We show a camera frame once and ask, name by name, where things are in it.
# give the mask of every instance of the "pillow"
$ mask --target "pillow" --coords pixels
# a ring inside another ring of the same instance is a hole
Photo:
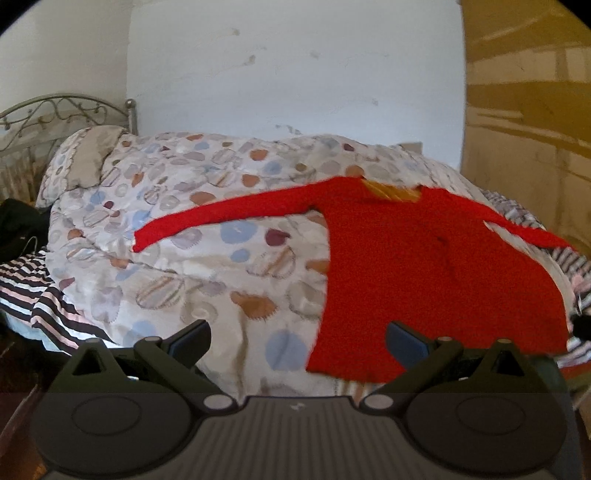
[[[99,125],[78,130],[66,138],[47,167],[36,207],[51,206],[68,190],[98,185],[103,162],[123,131],[122,127]]]

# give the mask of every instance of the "bedpost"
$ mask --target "bedpost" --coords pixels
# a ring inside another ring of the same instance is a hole
[[[128,98],[125,101],[125,108],[127,109],[127,118],[129,121],[129,131],[132,135],[138,134],[138,112],[136,106],[137,103],[133,98]]]

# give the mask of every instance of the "polka dot bedding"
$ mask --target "polka dot bedding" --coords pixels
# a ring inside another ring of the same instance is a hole
[[[489,205],[451,167],[400,147],[334,135],[278,142],[123,135],[98,186],[61,192],[55,202],[47,269],[80,315],[117,345],[207,320],[212,346],[198,367],[239,402],[255,394],[359,401],[378,385],[305,370],[330,261],[319,212],[189,228],[131,251],[134,232],[151,219],[333,176],[439,186]]]

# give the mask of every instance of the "striped fabric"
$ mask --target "striped fabric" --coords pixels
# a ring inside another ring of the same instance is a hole
[[[87,338],[116,345],[104,330],[79,315],[55,285],[45,266],[45,251],[0,264],[0,308],[40,329],[56,347],[72,354]]]
[[[483,190],[484,196],[492,206],[505,218],[518,225],[542,228],[538,219],[515,200],[509,200],[500,193]],[[570,280],[575,293],[574,309],[579,314],[591,314],[591,260],[580,255],[571,248],[556,248],[548,250],[552,259],[558,264],[562,272]],[[591,360],[591,342],[584,342],[571,337],[567,344],[569,351],[555,360],[560,368],[573,367]]]

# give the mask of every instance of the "ornate metal headboard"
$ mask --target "ornate metal headboard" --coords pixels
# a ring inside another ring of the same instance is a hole
[[[0,112],[0,202],[33,202],[48,162],[72,133],[90,125],[120,125],[137,135],[135,100],[123,108],[90,95],[54,93]]]

